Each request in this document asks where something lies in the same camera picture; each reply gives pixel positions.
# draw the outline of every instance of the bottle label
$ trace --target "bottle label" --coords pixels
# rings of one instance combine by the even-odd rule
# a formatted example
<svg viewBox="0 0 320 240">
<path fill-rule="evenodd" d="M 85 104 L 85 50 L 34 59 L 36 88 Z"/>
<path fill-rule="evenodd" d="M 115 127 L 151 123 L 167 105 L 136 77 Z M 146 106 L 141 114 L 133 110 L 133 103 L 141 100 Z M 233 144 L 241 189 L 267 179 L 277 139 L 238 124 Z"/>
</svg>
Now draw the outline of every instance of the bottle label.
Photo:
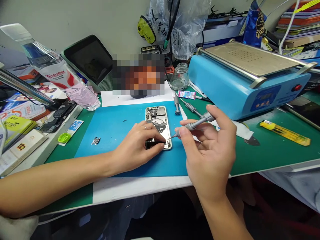
<svg viewBox="0 0 320 240">
<path fill-rule="evenodd" d="M 81 82 L 81 78 L 65 61 L 44 67 L 39 73 L 61 90 Z"/>
</svg>

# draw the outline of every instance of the blue machine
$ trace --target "blue machine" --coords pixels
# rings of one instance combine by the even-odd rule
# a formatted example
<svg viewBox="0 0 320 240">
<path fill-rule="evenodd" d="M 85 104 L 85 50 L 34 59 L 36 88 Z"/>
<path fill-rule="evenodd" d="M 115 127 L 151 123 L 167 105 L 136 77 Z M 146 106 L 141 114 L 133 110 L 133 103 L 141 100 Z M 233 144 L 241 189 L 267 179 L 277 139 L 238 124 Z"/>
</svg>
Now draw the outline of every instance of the blue machine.
<svg viewBox="0 0 320 240">
<path fill-rule="evenodd" d="M 231 46 L 217 46 L 217 51 L 217 47 L 199 49 L 197 55 L 191 58 L 189 79 L 232 120 L 292 101 L 310 79 L 311 75 L 305 72 L 316 65 L 237 42 L 225 45 L 228 44 Z M 243 50 L 247 47 L 250 54 Z"/>
</svg>

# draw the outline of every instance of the plastic water bottle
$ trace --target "plastic water bottle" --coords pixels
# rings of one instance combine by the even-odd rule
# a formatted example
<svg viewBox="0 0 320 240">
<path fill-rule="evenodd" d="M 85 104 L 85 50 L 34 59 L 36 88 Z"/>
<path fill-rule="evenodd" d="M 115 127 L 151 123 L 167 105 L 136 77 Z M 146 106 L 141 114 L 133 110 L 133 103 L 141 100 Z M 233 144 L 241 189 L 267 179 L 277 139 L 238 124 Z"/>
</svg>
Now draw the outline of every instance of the plastic water bottle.
<svg viewBox="0 0 320 240">
<path fill-rule="evenodd" d="M 48 81 L 61 89 L 69 98 L 88 111 L 100 107 L 97 96 L 56 52 L 35 41 L 19 23 L 1 26 L 0 29 L 20 43 L 30 64 Z"/>
</svg>

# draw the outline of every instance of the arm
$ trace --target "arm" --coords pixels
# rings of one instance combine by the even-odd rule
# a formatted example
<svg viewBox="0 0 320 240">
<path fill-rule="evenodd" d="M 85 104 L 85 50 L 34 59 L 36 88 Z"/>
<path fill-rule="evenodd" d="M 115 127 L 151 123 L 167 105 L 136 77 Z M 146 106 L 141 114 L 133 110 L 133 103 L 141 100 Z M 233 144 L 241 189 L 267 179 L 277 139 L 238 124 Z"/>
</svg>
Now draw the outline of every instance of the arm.
<svg viewBox="0 0 320 240">
<path fill-rule="evenodd" d="M 200 200 L 214 239 L 253 240 L 227 197 L 220 202 Z"/>
<path fill-rule="evenodd" d="M 220 131 L 203 123 L 190 132 L 180 127 L 181 140 L 187 154 L 187 170 L 197 191 L 212 236 L 215 240 L 251 240 L 245 224 L 234 211 L 226 196 L 226 185 L 235 161 L 236 126 L 218 108 L 207 105 L 216 118 Z M 196 120 L 183 120 L 186 125 Z"/>
<path fill-rule="evenodd" d="M 159 143 L 146 150 L 149 138 L 165 141 L 152 123 L 142 121 L 112 152 L 43 164 L 1 179 L 0 214 L 25 216 L 87 184 L 141 166 L 164 148 Z"/>
</svg>

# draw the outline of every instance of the hand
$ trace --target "hand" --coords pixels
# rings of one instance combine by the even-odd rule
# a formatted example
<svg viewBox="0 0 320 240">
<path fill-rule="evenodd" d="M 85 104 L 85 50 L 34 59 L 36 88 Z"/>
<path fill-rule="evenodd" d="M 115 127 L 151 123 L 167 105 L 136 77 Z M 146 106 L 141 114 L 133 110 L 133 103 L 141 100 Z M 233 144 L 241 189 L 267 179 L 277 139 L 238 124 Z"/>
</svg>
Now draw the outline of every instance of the hand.
<svg viewBox="0 0 320 240">
<path fill-rule="evenodd" d="M 235 161 L 237 127 L 217 107 L 207 105 L 206 109 L 216 118 L 220 131 L 210 123 L 202 123 L 192 132 L 185 127 L 180 127 L 179 132 L 187 154 L 188 175 L 199 199 L 220 201 L 226 197 L 226 184 Z M 182 120 L 180 124 L 190 122 L 196 120 Z"/>
<path fill-rule="evenodd" d="M 163 150 L 164 143 L 158 143 L 146 150 L 146 140 L 149 138 L 166 142 L 153 123 L 142 121 L 134 124 L 124 140 L 111 153 L 114 175 L 140 167 Z"/>
</svg>

